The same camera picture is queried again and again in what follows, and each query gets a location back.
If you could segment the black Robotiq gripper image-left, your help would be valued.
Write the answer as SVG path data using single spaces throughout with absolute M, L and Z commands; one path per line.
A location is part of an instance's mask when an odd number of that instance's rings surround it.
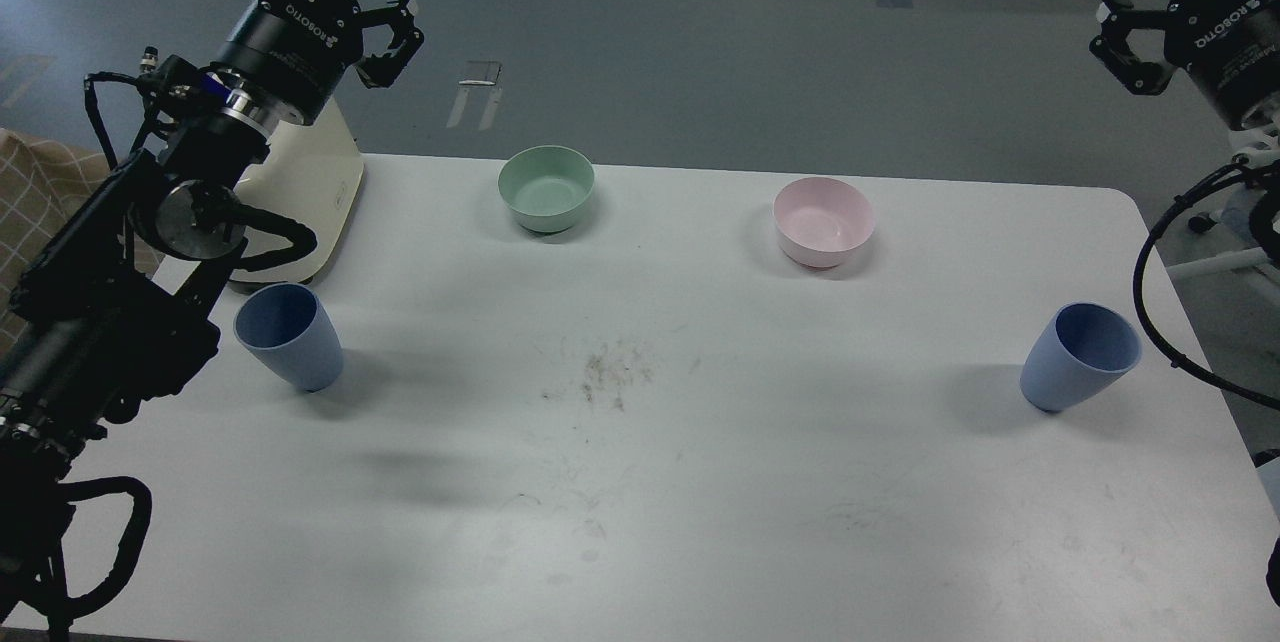
M 284 107 L 294 124 L 312 124 L 355 63 L 366 90 L 389 90 L 425 42 L 413 0 L 361 10 L 357 0 L 252 0 L 212 58 Z M 360 58 L 360 28 L 387 27 L 385 51 Z

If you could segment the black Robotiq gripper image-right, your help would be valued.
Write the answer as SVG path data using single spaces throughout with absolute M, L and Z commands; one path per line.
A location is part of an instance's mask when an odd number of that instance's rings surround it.
M 1277 109 L 1277 0 L 1100 0 L 1098 24 L 1088 49 L 1130 95 L 1162 95 L 1179 68 L 1229 130 L 1265 127 Z M 1133 49 L 1135 32 L 1161 35 L 1157 58 Z

